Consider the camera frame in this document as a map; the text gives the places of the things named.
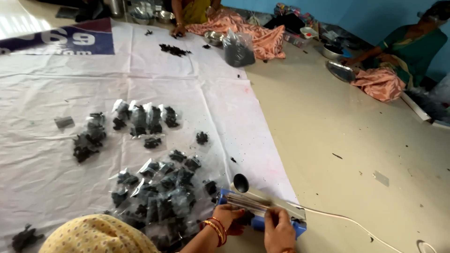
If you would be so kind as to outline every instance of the metal bowl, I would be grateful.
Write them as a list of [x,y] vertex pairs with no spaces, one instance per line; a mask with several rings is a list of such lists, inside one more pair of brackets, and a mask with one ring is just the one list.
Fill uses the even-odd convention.
[[139,25],[153,25],[153,23],[155,23],[155,16],[149,11],[145,12],[144,10],[141,10],[140,7],[136,7],[131,11],[130,16],[133,19],[133,22]]
[[175,15],[172,12],[165,10],[155,11],[154,14],[156,16],[156,21],[161,24],[170,24],[171,20],[175,18]]
[[330,60],[337,60],[339,57],[343,56],[343,54],[337,54],[334,53],[330,50],[328,50],[325,46],[327,44],[324,45],[324,49],[322,50],[322,55],[325,56],[326,58],[330,59]]
[[204,36],[207,39],[207,43],[213,46],[222,45],[222,40],[225,37],[223,33],[213,31],[207,31]]

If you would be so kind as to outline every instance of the tiled floor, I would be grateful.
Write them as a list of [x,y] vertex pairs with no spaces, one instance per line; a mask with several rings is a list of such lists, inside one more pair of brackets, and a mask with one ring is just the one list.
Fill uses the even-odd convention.
[[[56,19],[54,5],[0,4],[0,38],[72,23]],[[287,44],[285,60],[246,68],[300,204],[351,217],[402,252],[418,252],[419,239],[449,252],[450,131],[420,121],[402,100],[383,104],[334,78],[317,46],[306,54]],[[347,221],[306,215],[303,253],[393,252]],[[248,232],[221,250],[263,252],[261,239]]]

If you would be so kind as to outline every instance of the pink floral cloth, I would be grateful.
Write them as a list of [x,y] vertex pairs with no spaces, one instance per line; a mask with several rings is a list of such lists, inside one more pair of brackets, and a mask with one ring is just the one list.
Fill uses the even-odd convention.
[[186,26],[188,32],[202,35],[207,31],[226,34],[228,28],[233,32],[245,32],[252,36],[253,51],[256,58],[273,59],[286,58],[283,50],[284,26],[273,30],[247,23],[236,12],[229,9],[220,9],[214,18],[203,24],[190,24]]
[[367,95],[382,102],[390,102],[400,97],[406,84],[390,68],[370,68],[360,70],[356,80],[350,83],[358,86]]

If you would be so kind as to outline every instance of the white sheet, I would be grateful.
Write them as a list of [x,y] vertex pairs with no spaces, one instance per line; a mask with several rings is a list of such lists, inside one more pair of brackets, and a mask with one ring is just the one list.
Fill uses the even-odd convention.
[[[149,28],[153,35],[144,36]],[[119,98],[181,109],[183,128],[164,130],[168,149],[193,154],[194,131],[207,131],[213,145],[207,154],[197,151],[205,177],[227,186],[242,173],[252,186],[297,201],[243,69],[228,66],[220,49],[202,48],[202,37],[192,34],[175,40],[157,27],[113,22],[113,38],[115,55],[0,56],[0,251],[26,223],[48,235],[70,219],[111,207],[110,176],[125,167],[136,172],[168,152],[151,153],[126,131],[115,132],[108,115],[101,153],[82,165],[74,161],[71,139],[86,116],[110,112]],[[159,43],[193,54],[163,53]],[[58,130],[53,119],[64,116],[76,127]]]

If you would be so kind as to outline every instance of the white cable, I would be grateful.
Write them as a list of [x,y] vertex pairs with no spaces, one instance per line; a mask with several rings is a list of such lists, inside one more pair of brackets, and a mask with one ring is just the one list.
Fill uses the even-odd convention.
[[[347,221],[351,221],[351,222],[355,223],[356,225],[360,226],[362,229],[364,229],[364,231],[366,231],[369,235],[371,235],[374,239],[378,240],[380,243],[390,247],[391,249],[397,251],[398,253],[403,253],[400,250],[398,250],[398,249],[394,248],[393,246],[391,246],[390,244],[386,243],[385,241],[379,239],[374,234],[372,234],[369,230],[367,230],[363,226],[361,226],[361,224],[357,223],[356,221],[354,221],[354,220],[352,220],[352,219],[350,219],[348,217],[345,217],[345,216],[342,216],[342,215],[338,215],[338,214],[321,212],[321,211],[317,211],[317,210],[314,210],[314,209],[309,209],[309,208],[300,206],[298,204],[295,204],[295,203],[292,203],[292,202],[289,202],[289,201],[287,201],[287,203],[292,205],[292,206],[294,206],[294,207],[297,207],[297,208],[303,208],[303,209],[305,209],[306,211],[309,211],[309,212],[313,212],[313,213],[317,213],[317,214],[322,214],[322,215],[326,215],[326,216],[330,216],[330,217],[334,217],[334,218],[340,218],[340,219],[344,219],[344,220],[347,220]],[[428,244],[428,243],[426,243],[426,242],[424,242],[422,240],[419,240],[419,241],[417,241],[417,247],[418,247],[420,253],[425,253],[423,245],[428,246],[433,251],[433,253],[437,253],[436,250],[430,244]]]

